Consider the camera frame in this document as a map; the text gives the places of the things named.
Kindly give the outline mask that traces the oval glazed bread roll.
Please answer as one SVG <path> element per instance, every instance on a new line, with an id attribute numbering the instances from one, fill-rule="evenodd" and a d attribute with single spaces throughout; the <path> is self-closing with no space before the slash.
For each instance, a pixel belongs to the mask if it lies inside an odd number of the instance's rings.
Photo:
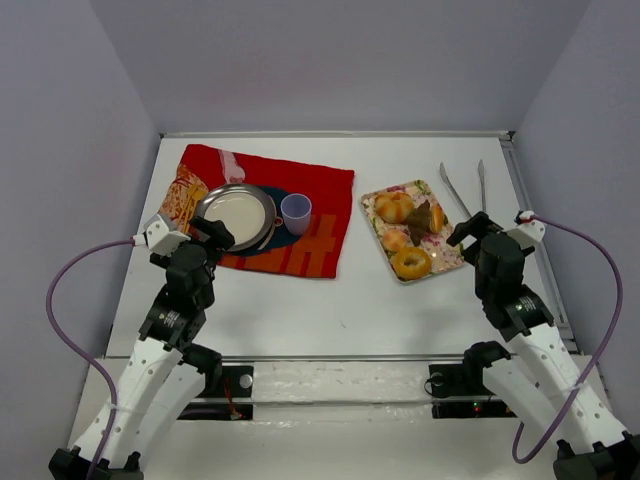
<path id="1" fill-rule="evenodd" d="M 433 204 L 430 209 L 429 230 L 433 234 L 439 234 L 444 226 L 444 213 L 439 204 Z"/>

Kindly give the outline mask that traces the metal tongs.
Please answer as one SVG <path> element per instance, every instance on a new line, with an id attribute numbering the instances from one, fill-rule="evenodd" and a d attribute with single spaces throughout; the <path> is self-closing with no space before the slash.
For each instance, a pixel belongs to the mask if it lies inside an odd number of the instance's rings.
<path id="1" fill-rule="evenodd" d="M 445 187 L 448 189 L 449 193 L 461 209 L 461 212 L 467 217 L 471 218 L 473 213 L 471 211 L 470 204 L 468 200 L 470 199 L 470 193 L 468 193 L 467 185 L 458 185 L 455 183 L 449 175 L 448 169 L 444 162 L 441 162 L 438 166 L 438 172 L 441 181 L 444 183 Z M 488 196 L 487 196 L 487 183 L 486 183 L 486 172 L 485 172 L 485 162 L 483 159 L 480 159 L 476 165 L 476 177 L 477 177 L 477 186 L 479 189 L 479 209 L 483 212 L 488 211 Z"/>

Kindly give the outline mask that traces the brown chocolate croissant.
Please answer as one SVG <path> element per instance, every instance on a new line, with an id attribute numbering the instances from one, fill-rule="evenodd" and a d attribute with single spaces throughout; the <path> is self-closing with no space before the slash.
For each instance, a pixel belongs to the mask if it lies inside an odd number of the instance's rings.
<path id="1" fill-rule="evenodd" d="M 431 234 L 431 205 L 428 200 L 425 200 L 418 207 L 414 208 L 412 212 L 404 220 L 404 224 L 409 230 L 409 237 L 414 246 L 418 247 L 422 240 Z"/>

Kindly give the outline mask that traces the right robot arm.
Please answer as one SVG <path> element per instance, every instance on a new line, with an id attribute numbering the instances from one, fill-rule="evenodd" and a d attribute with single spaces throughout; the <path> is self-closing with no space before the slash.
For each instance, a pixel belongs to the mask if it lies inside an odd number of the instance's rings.
<path id="1" fill-rule="evenodd" d="M 480 211 L 457 224 L 448 237 L 457 246 L 467 237 L 464 260 L 475 272 L 475 295 L 501 342 L 481 342 L 464 353 L 469 380 L 499 397 L 519 418 L 521 429 L 540 438 L 513 460 L 524 465 L 549 442 L 557 445 L 558 479 L 636 479 L 639 438 L 611 413 L 587 378 L 617 326 L 616 308 L 605 335 L 584 368 L 568 352 L 554 318 L 524 282 L 528 255 L 542 241 L 550 220 L 521 211 L 505 230 Z"/>

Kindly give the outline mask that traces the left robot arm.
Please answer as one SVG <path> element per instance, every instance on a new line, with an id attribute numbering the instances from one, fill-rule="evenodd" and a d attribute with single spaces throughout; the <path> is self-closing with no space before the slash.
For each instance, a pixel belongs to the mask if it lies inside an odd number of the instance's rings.
<path id="1" fill-rule="evenodd" d="M 189 222 L 193 234 L 180 232 L 164 214 L 154 215 L 141 233 L 126 240 L 145 247 L 152 264 L 165 272 L 119 379 L 75 344 L 60 328 L 47 291 L 48 320 L 75 353 L 104 378 L 109 396 L 86 431 L 49 462 L 56 479 L 141 479 L 160 437 L 200 394 L 207 381 L 219 380 L 221 355 L 195 344 L 214 303 L 214 272 L 235 240 L 220 220 L 201 216 Z"/>

